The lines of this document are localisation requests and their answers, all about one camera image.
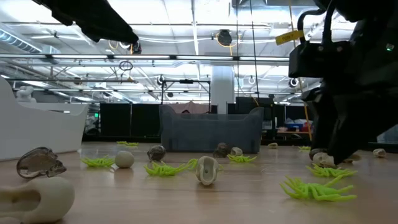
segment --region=gray storage tub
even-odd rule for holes
[[[213,152],[220,142],[243,153],[260,150],[264,108],[249,114],[177,114],[170,106],[159,108],[162,145],[169,152]]]

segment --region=yellow tag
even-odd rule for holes
[[[298,39],[304,36],[304,32],[302,30],[295,30],[292,32],[288,32],[286,34],[279,35],[275,37],[276,45],[281,45],[291,40]]]

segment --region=white pillar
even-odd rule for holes
[[[234,71],[229,66],[214,66],[211,74],[211,105],[219,114],[226,114],[227,103],[234,103]]]

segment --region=green rubber spider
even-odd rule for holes
[[[309,150],[311,150],[311,147],[310,146],[299,146],[298,149],[300,151],[309,151]]]
[[[289,192],[286,187],[281,183],[280,186],[284,190],[284,192],[295,199],[309,199],[314,198],[318,201],[330,201],[330,202],[342,202],[351,199],[357,198],[356,195],[347,195],[341,196],[340,194],[343,192],[347,192],[354,188],[353,185],[347,186],[345,188],[336,190],[331,188],[333,184],[337,183],[343,176],[339,176],[332,180],[331,182],[321,185],[321,184],[304,184],[299,178],[295,178],[294,180],[290,177],[286,176],[289,181],[284,181],[286,185],[288,185],[293,192]]]
[[[249,158],[249,156],[232,156],[232,155],[227,155],[228,159],[231,161],[235,162],[251,162],[257,158],[257,156],[254,156],[253,158]]]
[[[117,144],[123,144],[125,146],[138,146],[138,142],[126,142],[126,141],[118,141]]]
[[[358,171],[355,170],[349,170],[349,169],[345,169],[345,170],[341,170],[340,167],[337,169],[334,168],[322,168],[316,164],[312,164],[313,168],[309,166],[305,166],[309,171],[311,171],[314,176],[317,177],[347,177],[347,176],[351,176],[354,175],[355,173],[357,173]]]
[[[145,165],[144,168],[149,175],[156,175],[160,177],[173,176],[187,168],[185,164],[181,164],[179,167],[172,167],[167,165],[163,161],[161,163],[162,166],[156,164],[155,162],[152,162],[153,169],[148,168],[147,165]]]
[[[80,160],[89,167],[110,167],[114,164],[114,159],[108,158],[108,156],[97,159],[89,159],[85,157]]]

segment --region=white rock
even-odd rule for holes
[[[386,158],[387,153],[384,149],[375,149],[373,150],[373,155],[377,158]]]
[[[240,149],[238,147],[233,147],[231,149],[231,155],[233,155],[233,156],[242,156],[243,155],[243,151],[242,151],[242,149]]]
[[[119,168],[130,168],[134,163],[134,156],[131,152],[120,151],[114,158],[114,163]]]

